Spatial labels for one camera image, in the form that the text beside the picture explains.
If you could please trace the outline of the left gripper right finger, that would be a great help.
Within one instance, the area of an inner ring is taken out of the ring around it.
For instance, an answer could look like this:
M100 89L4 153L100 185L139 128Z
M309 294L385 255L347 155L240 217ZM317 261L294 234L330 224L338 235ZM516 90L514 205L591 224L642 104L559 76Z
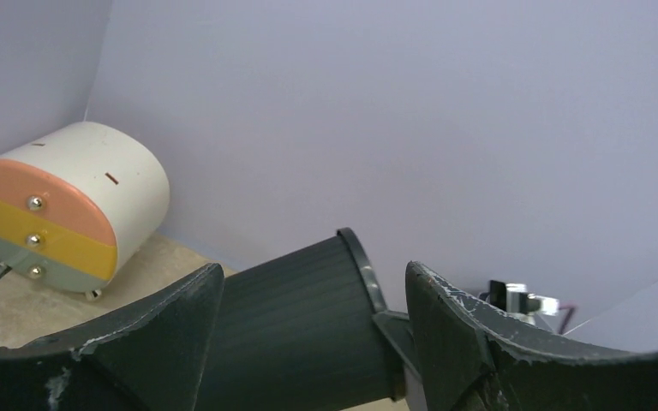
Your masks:
M417 261L406 266L405 293L430 410L658 410L658 351L545 331Z

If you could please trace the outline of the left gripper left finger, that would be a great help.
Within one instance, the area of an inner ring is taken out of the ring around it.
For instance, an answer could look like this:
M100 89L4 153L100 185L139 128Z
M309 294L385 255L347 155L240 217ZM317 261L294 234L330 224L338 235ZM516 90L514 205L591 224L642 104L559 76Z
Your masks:
M220 265L204 265L117 310L0 347L0 410L192 410L218 306Z

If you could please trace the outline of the black ribbed waste bin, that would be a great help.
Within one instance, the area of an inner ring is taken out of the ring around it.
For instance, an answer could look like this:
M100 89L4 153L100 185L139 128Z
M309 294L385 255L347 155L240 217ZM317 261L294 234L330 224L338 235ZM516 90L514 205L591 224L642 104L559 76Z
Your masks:
M328 239L225 280L196 408L343 410L406 396L404 364L358 236Z

